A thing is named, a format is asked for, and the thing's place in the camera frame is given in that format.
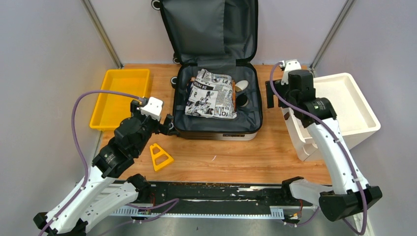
folded clothing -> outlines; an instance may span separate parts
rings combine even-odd
[[[201,69],[191,84],[185,114],[196,117],[234,119],[233,80]]]

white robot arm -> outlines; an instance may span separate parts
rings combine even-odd
[[[53,210],[37,214],[33,219],[37,227],[45,228],[50,236],[85,235],[114,210],[135,201],[140,192],[150,186],[141,175],[129,178],[121,189],[92,204],[98,194],[134,163],[133,159],[139,157],[152,134],[168,134],[172,116],[167,115],[164,124],[160,124],[162,107],[163,102],[154,97],[145,99],[142,104],[133,100],[130,104],[132,117],[120,123],[115,137],[93,159],[86,185],[82,185],[84,177]]]
[[[302,125],[315,141],[332,182],[330,187],[310,183],[301,177],[285,180],[282,186],[286,189],[288,197],[306,200],[320,206],[326,218],[335,221],[363,211],[362,198],[357,185],[359,183],[365,193],[367,206],[371,207],[382,197],[382,192],[378,186],[370,186],[357,167],[343,140],[336,112],[330,101],[326,98],[316,98],[313,75],[308,70],[302,70],[297,60],[283,62],[282,68],[285,68],[284,76],[282,80],[272,83],[274,90],[286,103],[297,108],[293,109],[294,115],[301,120]],[[267,82],[266,86],[268,108],[271,108],[274,93],[270,82]],[[281,100],[278,106],[284,109],[289,107]],[[320,122],[302,111],[313,114]],[[352,163],[355,173],[352,172],[347,158]]]

suitcase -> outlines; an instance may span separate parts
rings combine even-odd
[[[250,63],[257,49],[257,0],[161,0],[161,16],[181,64],[174,94],[174,128],[186,139],[253,139],[262,126],[258,76]],[[185,114],[187,85],[200,69],[247,80],[249,103],[236,107],[235,119],[193,117]]]

wooden surface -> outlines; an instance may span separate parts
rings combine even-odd
[[[165,102],[163,118],[167,113],[172,113],[174,89],[170,79],[177,76],[179,65],[128,64],[125,68],[150,69],[153,79],[151,95]],[[265,81],[269,79],[272,66],[255,65],[255,68],[262,94],[264,123],[252,141],[186,140],[153,135],[143,154],[120,178],[126,179],[140,173],[148,180],[281,183],[285,179],[302,176],[315,183],[330,184],[324,161],[300,161],[280,109],[267,109]],[[282,72],[277,70],[274,79],[281,77]],[[106,145],[113,135],[113,131],[104,132],[101,146]],[[154,143],[174,158],[171,165],[159,172],[153,170],[150,157],[149,146]]]

metal frame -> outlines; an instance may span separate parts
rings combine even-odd
[[[271,214],[253,215],[253,214],[183,214],[183,213],[166,213],[162,217],[175,218],[210,218],[210,219],[263,219],[263,220],[283,220],[284,209],[277,206],[270,206]],[[114,211],[111,216],[130,216],[130,217],[155,217],[159,213],[140,213],[139,210],[130,206],[122,206]]]
[[[106,31],[103,28],[103,25],[100,22],[100,19],[97,16],[97,13],[94,10],[94,7],[91,4],[90,0],[81,0],[84,7],[86,8],[86,11],[90,15],[91,21],[93,22],[95,28],[98,31],[98,34],[101,36],[101,39],[103,40],[104,45],[107,48],[107,51],[109,51],[110,56],[112,57],[113,62],[117,66],[117,68],[121,69],[123,68],[123,64],[121,63],[119,57],[117,56],[117,53],[112,45],[112,43],[109,40],[109,37],[106,34]]]
[[[315,76],[315,69],[319,64],[323,54],[325,53],[326,49],[328,48],[330,42],[332,41],[333,37],[336,35],[336,32],[339,30],[340,26],[342,25],[343,21],[345,20],[346,16],[349,13],[349,10],[352,8],[353,4],[356,0],[346,0],[345,4],[342,7],[339,15],[337,16],[336,20],[333,23],[333,26],[330,28],[323,44],[321,45],[319,51],[317,52],[316,56],[314,57],[313,62],[310,65],[311,71]]]
[[[89,13],[91,21],[94,23],[94,26],[96,27],[98,33],[100,34],[104,45],[106,45],[107,50],[109,51],[110,56],[112,57],[115,65],[118,68],[123,68],[123,64],[121,63],[119,57],[117,56],[117,53],[111,44],[109,37],[107,36],[100,19],[97,16],[97,13],[94,10],[93,5],[91,4],[90,0],[81,0],[84,7],[86,8],[86,11]],[[353,4],[356,2],[356,0],[346,0],[345,4],[343,5],[342,9],[339,12],[339,15],[337,16],[336,20],[334,21],[332,27],[330,28],[330,31],[328,32],[326,38],[324,39],[320,49],[318,50],[316,56],[313,59],[313,62],[310,64],[310,70],[313,73],[313,76],[316,77],[315,69],[317,65],[319,64],[321,58],[323,57],[324,53],[326,52],[326,49],[328,48],[330,42],[333,40],[333,37],[336,35],[337,31],[339,30],[340,26],[342,25],[343,21],[345,20],[346,16],[348,15],[350,9],[352,8]]]

